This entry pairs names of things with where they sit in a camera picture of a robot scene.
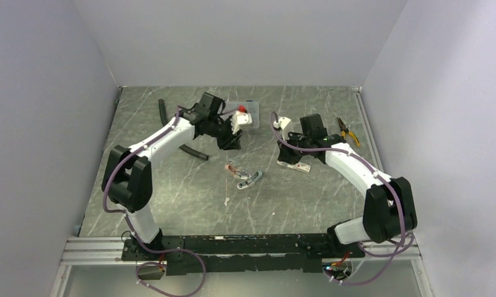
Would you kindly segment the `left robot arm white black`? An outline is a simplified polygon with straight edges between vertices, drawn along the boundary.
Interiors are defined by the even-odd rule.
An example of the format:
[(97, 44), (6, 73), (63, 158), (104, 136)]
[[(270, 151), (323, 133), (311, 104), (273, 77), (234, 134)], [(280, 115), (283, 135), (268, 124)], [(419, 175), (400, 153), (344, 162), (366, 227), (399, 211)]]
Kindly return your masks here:
[(242, 127), (252, 124), (252, 117), (244, 107), (227, 111), (225, 105), (206, 92), (192, 107), (178, 106), (174, 117), (151, 136), (111, 149), (101, 185), (103, 209), (123, 215), (144, 258), (158, 258), (163, 248), (163, 233), (150, 208), (154, 169), (199, 136), (214, 138), (221, 150), (240, 149)]

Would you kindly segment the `blue mini stapler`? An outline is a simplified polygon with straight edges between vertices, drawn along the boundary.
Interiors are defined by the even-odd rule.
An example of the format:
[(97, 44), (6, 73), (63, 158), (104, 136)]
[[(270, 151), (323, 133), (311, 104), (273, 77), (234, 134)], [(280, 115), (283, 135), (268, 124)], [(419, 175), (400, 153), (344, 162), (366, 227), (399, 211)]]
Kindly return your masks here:
[(261, 178), (263, 177), (262, 171), (256, 171), (253, 175), (251, 175), (248, 179), (237, 184), (238, 190), (244, 190), (251, 186), (254, 186)]

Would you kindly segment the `pink mini stapler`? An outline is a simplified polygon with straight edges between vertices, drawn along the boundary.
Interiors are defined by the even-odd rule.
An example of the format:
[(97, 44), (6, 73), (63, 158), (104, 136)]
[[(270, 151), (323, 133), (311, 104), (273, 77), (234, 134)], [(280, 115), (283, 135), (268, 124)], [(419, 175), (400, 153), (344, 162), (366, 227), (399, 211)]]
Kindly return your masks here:
[(246, 180), (251, 178), (249, 172), (237, 169), (230, 164), (225, 165), (225, 170), (228, 171), (235, 179)]

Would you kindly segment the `white staple box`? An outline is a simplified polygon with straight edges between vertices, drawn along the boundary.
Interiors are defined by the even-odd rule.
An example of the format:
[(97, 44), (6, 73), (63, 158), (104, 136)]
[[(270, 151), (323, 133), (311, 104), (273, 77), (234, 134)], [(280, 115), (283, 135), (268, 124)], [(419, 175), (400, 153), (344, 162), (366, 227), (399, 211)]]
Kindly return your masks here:
[(278, 160), (277, 161), (277, 164), (279, 166), (283, 166), (283, 167), (288, 168), (288, 169), (300, 171), (302, 173), (309, 173), (310, 170), (311, 170), (311, 166), (310, 165), (307, 165), (307, 164), (302, 163), (302, 162), (298, 162), (296, 164), (290, 164), (290, 163), (287, 163), (287, 162), (279, 161)]

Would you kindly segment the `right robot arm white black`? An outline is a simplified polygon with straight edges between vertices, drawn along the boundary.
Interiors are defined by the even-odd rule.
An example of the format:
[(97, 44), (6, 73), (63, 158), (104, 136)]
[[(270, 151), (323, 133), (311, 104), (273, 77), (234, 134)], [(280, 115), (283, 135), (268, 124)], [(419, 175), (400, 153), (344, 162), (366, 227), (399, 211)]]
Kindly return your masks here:
[(362, 215), (331, 227), (326, 250), (342, 256), (350, 244), (361, 241), (382, 243), (405, 235), (417, 227), (417, 215), (410, 182), (393, 178), (361, 157), (339, 134), (329, 134), (319, 114), (300, 118), (301, 132), (293, 130), (291, 119), (270, 115), (279, 146), (278, 160), (290, 165), (311, 156), (342, 174), (364, 198)]

